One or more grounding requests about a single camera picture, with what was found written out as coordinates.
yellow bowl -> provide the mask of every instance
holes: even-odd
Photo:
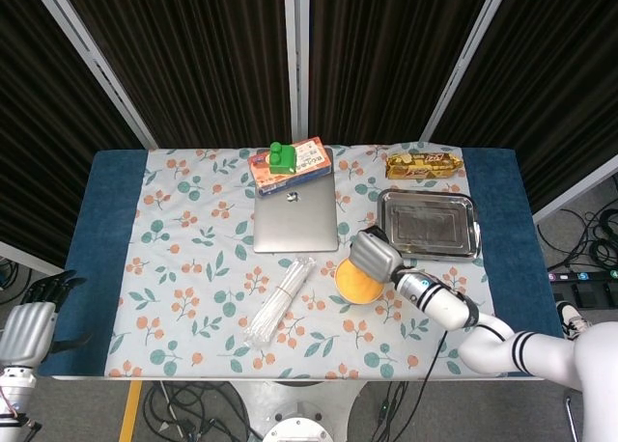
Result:
[[[335,284],[341,296],[351,304],[371,304],[382,294],[384,285],[344,259],[335,272]]]

straw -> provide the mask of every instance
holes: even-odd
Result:
[[[260,348],[270,342],[279,321],[288,311],[315,264],[316,261],[311,257],[298,257],[292,262],[281,284],[244,330],[248,345]]]

black curtain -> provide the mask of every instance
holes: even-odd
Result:
[[[534,211],[608,161],[618,0],[504,0],[432,141],[515,149]]]
[[[311,0],[309,131],[419,138],[485,0]]]
[[[41,0],[0,6],[0,241],[63,266],[94,154],[141,145]]]
[[[162,148],[291,140],[284,0],[70,0]]]

stainless steel tray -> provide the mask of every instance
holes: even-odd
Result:
[[[404,257],[461,261],[481,251],[474,203],[464,194],[386,189],[378,223]]]

silver laptop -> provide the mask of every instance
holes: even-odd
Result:
[[[326,150],[332,162],[332,151]],[[265,197],[256,193],[254,218],[255,252],[336,251],[334,174]]]

